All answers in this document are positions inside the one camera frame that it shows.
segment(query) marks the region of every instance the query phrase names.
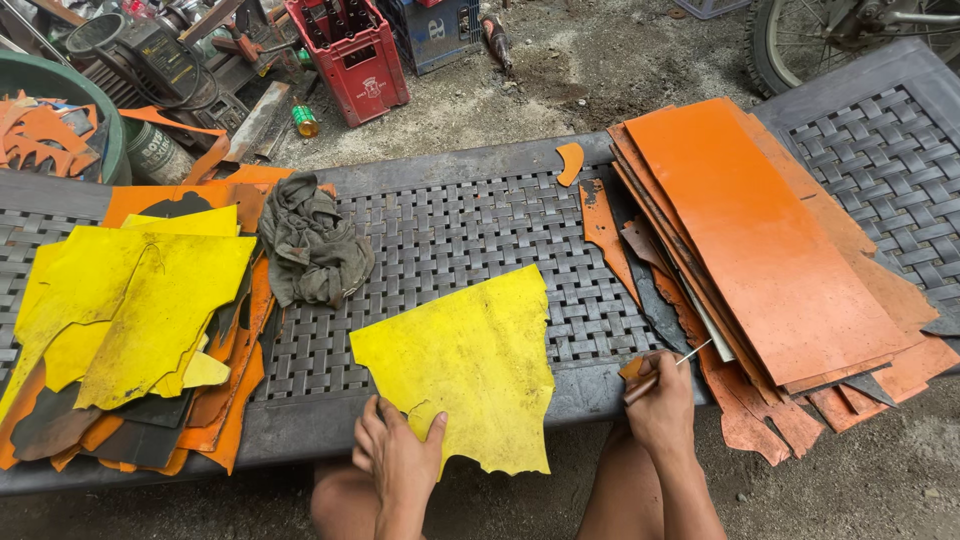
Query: dirt ground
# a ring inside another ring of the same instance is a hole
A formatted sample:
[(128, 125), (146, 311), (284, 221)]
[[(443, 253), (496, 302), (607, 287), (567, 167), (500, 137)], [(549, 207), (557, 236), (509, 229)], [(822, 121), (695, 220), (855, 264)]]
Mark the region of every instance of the dirt ground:
[[(413, 101), (353, 130), (318, 88), (308, 103), (322, 122), (320, 137), (290, 134), (273, 164), (317, 169), (595, 131), (720, 95), (744, 108), (757, 102), (743, 60), (743, 11), (672, 19), (665, 14), (672, 6), (515, 0), (505, 12), (512, 80), (486, 51), (423, 77), (408, 71)], [(732, 539), (960, 538), (960, 380), (935, 381), (899, 410), (825, 433), (804, 459), (777, 468), (728, 449), (719, 420), (715, 408), (698, 411), (697, 453)], [(609, 428), (548, 432), (551, 476), (488, 475), (455, 457), (424, 532), (431, 539), (572, 538)], [(310, 467), (301, 465), (9, 498), (0, 500), (0, 538), (312, 539), (310, 488)]]

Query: plastic bottle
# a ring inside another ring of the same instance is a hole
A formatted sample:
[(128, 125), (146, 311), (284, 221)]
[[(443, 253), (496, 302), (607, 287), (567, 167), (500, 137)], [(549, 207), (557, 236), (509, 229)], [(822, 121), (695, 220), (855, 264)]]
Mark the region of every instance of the plastic bottle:
[(297, 131), (306, 138), (313, 138), (320, 134), (320, 124), (313, 117), (313, 112), (297, 96), (294, 96), (294, 106), (290, 109), (297, 124)]

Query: tire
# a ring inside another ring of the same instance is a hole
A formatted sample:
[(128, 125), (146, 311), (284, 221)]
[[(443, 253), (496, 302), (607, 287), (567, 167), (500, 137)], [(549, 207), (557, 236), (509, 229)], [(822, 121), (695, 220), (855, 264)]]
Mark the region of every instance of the tire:
[(789, 90), (792, 86), (784, 81), (770, 60), (767, 50), (767, 29), (773, 12), (774, 0), (754, 0), (747, 11), (747, 69), (757, 89), (763, 97), (773, 97)]

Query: green bucket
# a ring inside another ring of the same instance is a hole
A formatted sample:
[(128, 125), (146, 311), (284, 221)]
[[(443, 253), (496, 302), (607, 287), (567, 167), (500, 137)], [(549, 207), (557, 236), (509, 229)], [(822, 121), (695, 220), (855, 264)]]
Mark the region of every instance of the green bucket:
[(110, 98), (89, 79), (56, 62), (39, 57), (0, 50), (0, 95), (15, 95), (23, 90), (28, 96), (62, 98), (70, 105), (97, 106), (97, 119), (109, 121), (107, 149), (103, 157), (104, 184), (130, 185), (130, 164), (127, 162), (123, 134), (123, 118)]

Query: paint can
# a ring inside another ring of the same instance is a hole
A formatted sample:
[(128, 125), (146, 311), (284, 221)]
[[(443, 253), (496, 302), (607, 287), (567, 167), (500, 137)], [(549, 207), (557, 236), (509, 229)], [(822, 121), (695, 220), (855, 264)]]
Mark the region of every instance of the paint can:
[(135, 184), (180, 185), (190, 174), (196, 160), (163, 130), (130, 119), (124, 120), (124, 128)]

